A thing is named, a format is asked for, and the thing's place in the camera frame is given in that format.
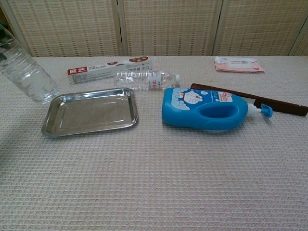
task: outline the white textured tablecloth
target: white textured tablecloth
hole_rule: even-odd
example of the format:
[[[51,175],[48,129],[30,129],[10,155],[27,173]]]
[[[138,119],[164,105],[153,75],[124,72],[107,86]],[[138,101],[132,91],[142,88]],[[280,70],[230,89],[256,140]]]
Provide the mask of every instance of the white textured tablecloth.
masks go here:
[[[125,57],[37,58],[61,93],[68,68]],[[153,57],[155,69],[192,83],[308,104],[308,57],[258,57],[265,74],[217,73],[214,57]],[[213,133],[162,124],[164,92],[137,91],[139,122],[49,139],[48,105],[1,76],[0,229],[308,230],[308,116],[256,115]]]

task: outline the metal tray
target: metal tray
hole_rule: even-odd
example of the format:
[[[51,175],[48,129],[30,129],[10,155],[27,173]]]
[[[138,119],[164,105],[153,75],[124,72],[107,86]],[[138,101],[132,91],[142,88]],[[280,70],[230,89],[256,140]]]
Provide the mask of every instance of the metal tray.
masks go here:
[[[108,89],[59,95],[50,104],[42,133],[59,137],[126,128],[138,119],[134,91]]]

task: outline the pink package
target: pink package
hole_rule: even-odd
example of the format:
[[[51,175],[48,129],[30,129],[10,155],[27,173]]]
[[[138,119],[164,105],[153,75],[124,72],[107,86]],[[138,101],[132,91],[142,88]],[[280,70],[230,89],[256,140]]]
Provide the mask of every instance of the pink package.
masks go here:
[[[215,57],[217,71],[265,72],[257,59],[246,57]]]

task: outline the blue detergent bottle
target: blue detergent bottle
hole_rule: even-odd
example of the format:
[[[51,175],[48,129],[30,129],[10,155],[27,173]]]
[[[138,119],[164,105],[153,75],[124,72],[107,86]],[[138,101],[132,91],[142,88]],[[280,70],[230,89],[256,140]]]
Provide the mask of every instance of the blue detergent bottle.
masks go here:
[[[163,100],[162,120],[176,127],[229,130],[255,113],[272,117],[271,107],[264,104],[261,107],[258,109],[228,92],[168,88]]]

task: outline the clear plastic bottle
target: clear plastic bottle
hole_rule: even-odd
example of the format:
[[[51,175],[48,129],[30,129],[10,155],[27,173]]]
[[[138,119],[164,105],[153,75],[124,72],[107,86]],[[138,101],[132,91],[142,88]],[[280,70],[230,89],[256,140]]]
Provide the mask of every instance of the clear plastic bottle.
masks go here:
[[[119,72],[115,77],[118,88],[164,89],[180,84],[180,76],[169,72],[150,70],[146,72]]]
[[[55,81],[1,25],[0,72],[36,103],[48,103],[59,94]]]

